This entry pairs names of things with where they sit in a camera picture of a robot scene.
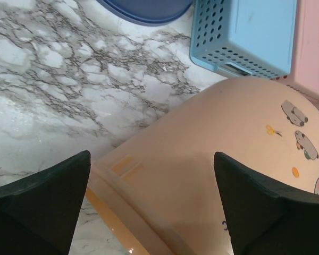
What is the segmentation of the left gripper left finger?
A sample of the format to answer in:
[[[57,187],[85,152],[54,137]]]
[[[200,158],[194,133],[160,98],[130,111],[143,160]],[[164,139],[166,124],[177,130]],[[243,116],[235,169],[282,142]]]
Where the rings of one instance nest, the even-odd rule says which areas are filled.
[[[68,254],[90,168],[85,150],[0,186],[0,254]]]

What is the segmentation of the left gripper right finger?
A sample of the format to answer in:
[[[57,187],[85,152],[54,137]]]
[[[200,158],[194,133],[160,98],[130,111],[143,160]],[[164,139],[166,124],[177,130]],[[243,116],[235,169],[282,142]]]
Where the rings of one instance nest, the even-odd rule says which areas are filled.
[[[234,254],[319,254],[319,195],[259,173],[223,152],[214,172]]]

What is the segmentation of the orange plastic bucket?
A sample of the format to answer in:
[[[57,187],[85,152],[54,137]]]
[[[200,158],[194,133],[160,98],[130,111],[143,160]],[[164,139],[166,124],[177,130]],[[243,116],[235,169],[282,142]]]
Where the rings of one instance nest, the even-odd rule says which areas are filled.
[[[86,197],[130,254],[319,254],[319,111],[223,80],[95,161]]]

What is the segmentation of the pink perforated plastic basket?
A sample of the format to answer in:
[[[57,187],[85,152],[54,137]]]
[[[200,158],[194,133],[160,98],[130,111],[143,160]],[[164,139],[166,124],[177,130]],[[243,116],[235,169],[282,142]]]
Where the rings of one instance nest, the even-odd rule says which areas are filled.
[[[291,72],[274,80],[319,103],[319,0],[298,1]]]

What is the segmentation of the light blue perforated basket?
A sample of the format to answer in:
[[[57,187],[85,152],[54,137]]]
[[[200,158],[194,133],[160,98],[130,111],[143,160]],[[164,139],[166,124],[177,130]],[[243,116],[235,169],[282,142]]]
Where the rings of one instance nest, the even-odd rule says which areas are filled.
[[[224,77],[291,71],[297,1],[195,1],[190,58]]]

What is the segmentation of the blue plastic bucket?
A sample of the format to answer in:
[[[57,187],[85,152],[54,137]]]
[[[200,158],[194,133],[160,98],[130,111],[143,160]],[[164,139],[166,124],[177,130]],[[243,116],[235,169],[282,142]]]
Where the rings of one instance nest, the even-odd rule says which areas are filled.
[[[184,15],[192,0],[98,0],[116,16],[141,26],[157,27]]]

